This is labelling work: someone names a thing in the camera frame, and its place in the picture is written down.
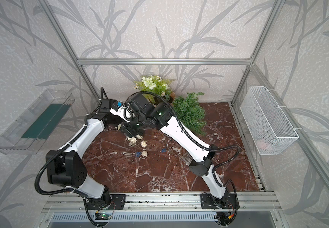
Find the rattan ball string lights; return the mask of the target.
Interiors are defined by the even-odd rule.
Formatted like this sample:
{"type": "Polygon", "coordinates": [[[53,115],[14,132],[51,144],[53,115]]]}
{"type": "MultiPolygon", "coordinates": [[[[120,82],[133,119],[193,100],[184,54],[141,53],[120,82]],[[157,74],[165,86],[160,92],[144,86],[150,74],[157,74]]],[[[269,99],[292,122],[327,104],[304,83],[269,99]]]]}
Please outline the rattan ball string lights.
{"type": "Polygon", "coordinates": [[[149,153],[158,152],[163,154],[169,151],[168,148],[160,145],[159,142],[150,142],[139,135],[131,138],[126,137],[125,140],[128,142],[128,147],[125,151],[120,153],[125,156],[134,156],[135,158],[146,159],[149,153]]]}

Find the small green christmas tree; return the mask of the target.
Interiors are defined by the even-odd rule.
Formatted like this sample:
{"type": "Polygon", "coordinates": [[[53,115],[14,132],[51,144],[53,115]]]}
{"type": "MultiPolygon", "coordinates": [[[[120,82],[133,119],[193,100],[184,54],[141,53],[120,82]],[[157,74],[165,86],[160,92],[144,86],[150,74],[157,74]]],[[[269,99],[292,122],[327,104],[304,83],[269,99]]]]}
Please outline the small green christmas tree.
{"type": "Polygon", "coordinates": [[[173,107],[184,126],[196,135],[205,136],[205,110],[199,103],[199,96],[203,95],[203,92],[192,92],[187,93],[187,97],[179,96],[173,101],[173,107]]]}

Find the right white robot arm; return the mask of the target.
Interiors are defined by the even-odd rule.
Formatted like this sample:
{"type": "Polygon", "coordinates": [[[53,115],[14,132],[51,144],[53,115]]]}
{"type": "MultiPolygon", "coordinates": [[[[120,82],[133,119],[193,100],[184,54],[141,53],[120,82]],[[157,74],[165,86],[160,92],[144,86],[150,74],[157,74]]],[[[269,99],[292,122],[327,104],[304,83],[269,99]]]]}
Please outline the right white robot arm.
{"type": "Polygon", "coordinates": [[[164,98],[149,92],[149,95],[160,100],[160,103],[154,106],[145,98],[146,93],[139,91],[132,94],[125,102],[114,102],[111,113],[124,120],[120,130],[128,137],[135,137],[143,134],[145,128],[156,128],[173,138],[190,156],[190,171],[202,177],[207,184],[210,190],[207,194],[207,202],[220,209],[229,206],[230,193],[227,184],[223,183],[216,173],[216,169],[226,162],[214,165],[212,158],[216,152],[236,149],[236,153],[230,159],[232,161],[240,153],[240,147],[231,145],[217,148],[203,142],[182,124],[174,108],[164,98]]]}

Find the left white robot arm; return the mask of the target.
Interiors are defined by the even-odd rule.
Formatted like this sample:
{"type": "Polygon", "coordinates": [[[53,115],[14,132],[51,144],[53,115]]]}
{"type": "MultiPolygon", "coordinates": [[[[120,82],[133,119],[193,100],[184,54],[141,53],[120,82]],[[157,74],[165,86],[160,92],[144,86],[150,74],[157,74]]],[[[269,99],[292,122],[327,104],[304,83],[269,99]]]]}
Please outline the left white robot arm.
{"type": "Polygon", "coordinates": [[[113,116],[110,108],[114,100],[108,99],[105,90],[100,88],[98,107],[84,118],[84,125],[73,138],[60,149],[46,154],[46,163],[38,172],[34,187],[41,195],[55,195],[64,192],[78,194],[89,200],[97,208],[108,207],[112,202],[109,189],[93,180],[87,173],[82,158],[93,140],[105,129],[107,117],[113,116]],[[45,191],[40,187],[40,180],[47,172],[48,182],[63,187],[60,190],[45,191]]]}

